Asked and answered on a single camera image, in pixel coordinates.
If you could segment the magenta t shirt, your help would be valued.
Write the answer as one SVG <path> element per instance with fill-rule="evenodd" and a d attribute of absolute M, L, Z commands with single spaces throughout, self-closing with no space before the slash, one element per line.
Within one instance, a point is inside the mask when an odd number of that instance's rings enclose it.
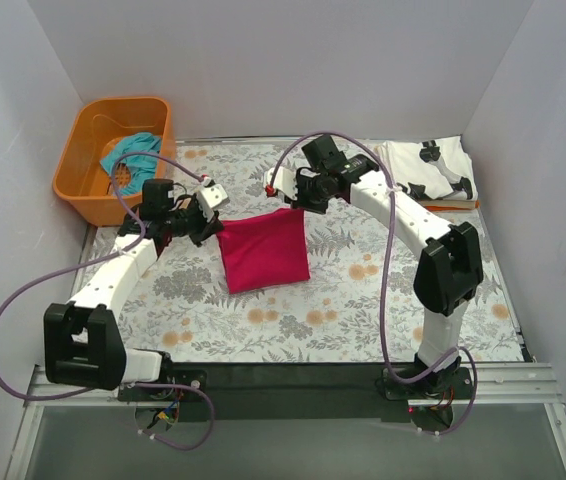
<path fill-rule="evenodd" d="M 302 210 L 228 220 L 216 237 L 231 294 L 310 279 Z"/>

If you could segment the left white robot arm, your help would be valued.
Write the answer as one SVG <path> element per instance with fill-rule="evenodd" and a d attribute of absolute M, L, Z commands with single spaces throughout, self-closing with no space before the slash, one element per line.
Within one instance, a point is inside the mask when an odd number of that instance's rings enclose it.
<path fill-rule="evenodd" d="M 147 181 L 142 201 L 125 215 L 108 259 L 66 303 L 47 308 L 47 379 L 102 390 L 140 382 L 151 398 L 168 398 L 176 386 L 174 373 L 167 369 L 168 354 L 125 347 L 119 316 L 141 277 L 173 239 L 188 238 L 199 246 L 222 230 L 219 210 L 228 201 L 224 187 L 210 178 L 180 196 L 171 180 Z"/>

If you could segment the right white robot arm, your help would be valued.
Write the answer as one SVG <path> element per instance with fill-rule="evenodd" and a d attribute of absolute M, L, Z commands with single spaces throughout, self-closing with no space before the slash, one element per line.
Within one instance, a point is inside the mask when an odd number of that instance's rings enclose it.
<path fill-rule="evenodd" d="M 452 386 L 467 348 L 460 345 L 461 326 L 469 301 L 484 278 L 476 228 L 454 225 L 431 213 L 404 193 L 390 166 L 369 147 L 348 157 L 335 143 L 335 132 L 313 132 L 294 141 L 307 162 L 307 174 L 277 181 L 282 166 L 272 170 L 269 186 L 293 208 L 323 214 L 339 198 L 369 214 L 388 230 L 386 247 L 400 240 L 418 261 L 413 290 L 424 308 L 422 340 L 412 363 L 392 366 L 386 335 L 388 288 L 380 291 L 379 336 L 387 391 L 412 391 L 438 397 Z"/>

